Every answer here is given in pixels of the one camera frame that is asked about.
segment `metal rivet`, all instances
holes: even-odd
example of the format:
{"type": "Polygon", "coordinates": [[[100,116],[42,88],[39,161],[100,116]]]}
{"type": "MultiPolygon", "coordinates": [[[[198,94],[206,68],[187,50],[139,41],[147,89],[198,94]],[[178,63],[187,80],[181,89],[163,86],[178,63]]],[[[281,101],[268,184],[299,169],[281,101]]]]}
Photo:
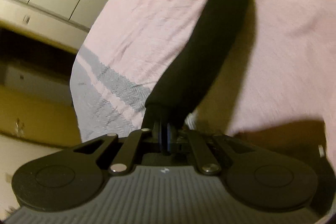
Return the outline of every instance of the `metal rivet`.
{"type": "Polygon", "coordinates": [[[219,166],[216,164],[206,164],[202,169],[207,173],[213,173],[219,170],[219,166]]]}
{"type": "Polygon", "coordinates": [[[112,172],[124,172],[127,170],[127,166],[124,164],[113,164],[110,166],[110,169],[112,170],[112,172]]]}

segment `small white label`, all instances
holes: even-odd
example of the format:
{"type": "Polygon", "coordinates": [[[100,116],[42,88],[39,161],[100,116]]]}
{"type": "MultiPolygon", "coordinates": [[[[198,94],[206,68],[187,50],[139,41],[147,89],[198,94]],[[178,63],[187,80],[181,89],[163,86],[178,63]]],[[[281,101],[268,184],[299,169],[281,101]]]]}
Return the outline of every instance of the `small white label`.
{"type": "Polygon", "coordinates": [[[168,173],[170,170],[168,169],[168,168],[166,168],[166,167],[164,167],[163,169],[161,169],[160,170],[160,172],[162,172],[162,173],[168,173]]]}

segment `gray stripe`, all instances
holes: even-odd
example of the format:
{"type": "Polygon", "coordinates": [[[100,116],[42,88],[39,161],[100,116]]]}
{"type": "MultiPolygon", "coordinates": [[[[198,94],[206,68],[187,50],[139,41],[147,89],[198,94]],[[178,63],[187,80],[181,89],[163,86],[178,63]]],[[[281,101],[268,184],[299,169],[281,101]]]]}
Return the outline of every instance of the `gray stripe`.
{"type": "Polygon", "coordinates": [[[125,137],[136,129],[131,121],[125,119],[99,94],[77,60],[73,65],[70,89],[82,141],[107,133],[117,133],[120,137],[125,137]]]}
{"type": "Polygon", "coordinates": [[[133,83],[110,67],[106,67],[93,52],[84,46],[80,48],[78,54],[91,66],[97,79],[113,94],[131,106],[135,112],[143,112],[145,110],[145,101],[151,93],[149,88],[133,83]]]}

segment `white wall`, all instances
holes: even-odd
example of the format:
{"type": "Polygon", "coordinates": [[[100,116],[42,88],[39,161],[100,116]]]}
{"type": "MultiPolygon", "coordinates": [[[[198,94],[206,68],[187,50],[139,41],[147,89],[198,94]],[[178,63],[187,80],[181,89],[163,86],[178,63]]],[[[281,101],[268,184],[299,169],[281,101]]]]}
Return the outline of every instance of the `white wall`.
{"type": "Polygon", "coordinates": [[[14,172],[28,161],[59,151],[57,148],[22,142],[0,135],[0,220],[7,218],[10,206],[18,208],[18,202],[12,191],[11,184],[6,182],[6,174],[14,172]]]}

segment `gray rubber pad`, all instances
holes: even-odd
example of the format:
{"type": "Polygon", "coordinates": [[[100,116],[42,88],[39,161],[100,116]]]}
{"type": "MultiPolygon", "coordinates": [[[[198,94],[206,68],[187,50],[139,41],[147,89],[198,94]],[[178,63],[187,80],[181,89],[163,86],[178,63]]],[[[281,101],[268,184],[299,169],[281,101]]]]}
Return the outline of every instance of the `gray rubber pad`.
{"type": "Polygon", "coordinates": [[[138,166],[112,177],[88,203],[64,212],[43,213],[22,207],[6,224],[312,224],[310,209],[266,213],[236,201],[218,177],[199,175],[192,166],[138,166]]]}

